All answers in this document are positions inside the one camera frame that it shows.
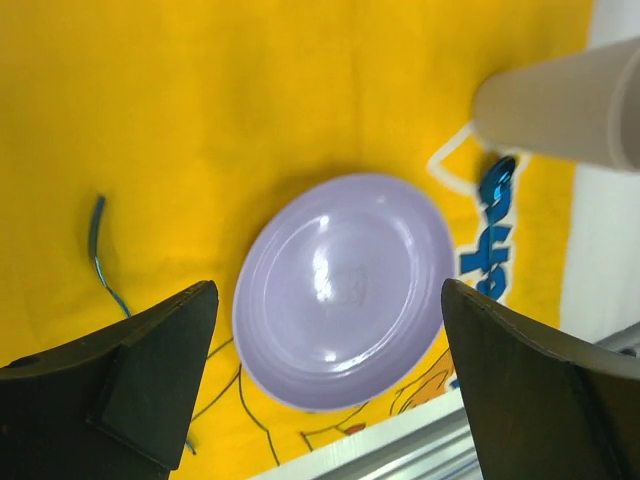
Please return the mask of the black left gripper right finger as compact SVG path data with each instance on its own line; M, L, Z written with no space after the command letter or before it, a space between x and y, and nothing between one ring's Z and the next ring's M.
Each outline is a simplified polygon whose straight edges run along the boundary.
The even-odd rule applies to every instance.
M453 279L444 326L486 479L636 479L639 361Z

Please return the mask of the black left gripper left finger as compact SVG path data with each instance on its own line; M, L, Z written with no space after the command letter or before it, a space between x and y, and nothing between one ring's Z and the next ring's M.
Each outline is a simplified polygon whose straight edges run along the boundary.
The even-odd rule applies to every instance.
M1 369L4 479L166 479L179 467L217 316L200 281Z

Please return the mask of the blue metal spoon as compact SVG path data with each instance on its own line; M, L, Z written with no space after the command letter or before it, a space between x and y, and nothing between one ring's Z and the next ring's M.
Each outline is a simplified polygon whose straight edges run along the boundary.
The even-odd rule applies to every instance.
M500 157L483 176L478 192L482 204L486 207L488 230L488 259L493 260L493 228L497 222L495 209L502 198L511 190L511 183L516 169L516 158L512 155Z

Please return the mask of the lilac plastic plate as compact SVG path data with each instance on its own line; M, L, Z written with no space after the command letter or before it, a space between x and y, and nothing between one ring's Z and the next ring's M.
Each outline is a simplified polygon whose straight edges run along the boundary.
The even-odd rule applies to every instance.
M232 329L247 375L305 411L358 406L424 358L455 273L449 228L423 192L352 174L292 200L251 246Z

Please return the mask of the yellow Pikachu placemat cloth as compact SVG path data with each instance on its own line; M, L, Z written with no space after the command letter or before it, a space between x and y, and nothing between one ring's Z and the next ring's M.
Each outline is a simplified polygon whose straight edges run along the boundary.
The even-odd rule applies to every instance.
M588 1L5 1L1 360L202 279L220 307L180 479L244 479L444 393L439 336L370 403L309 414L242 371L236 279L291 199L354 172L428 194L458 251L484 226L470 103L489 75L585 46Z

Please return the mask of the beige paper cup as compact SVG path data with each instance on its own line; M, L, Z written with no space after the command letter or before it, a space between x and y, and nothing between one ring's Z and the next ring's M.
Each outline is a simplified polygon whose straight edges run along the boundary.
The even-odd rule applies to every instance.
M472 116L490 144L636 172L639 41L492 75L474 96Z

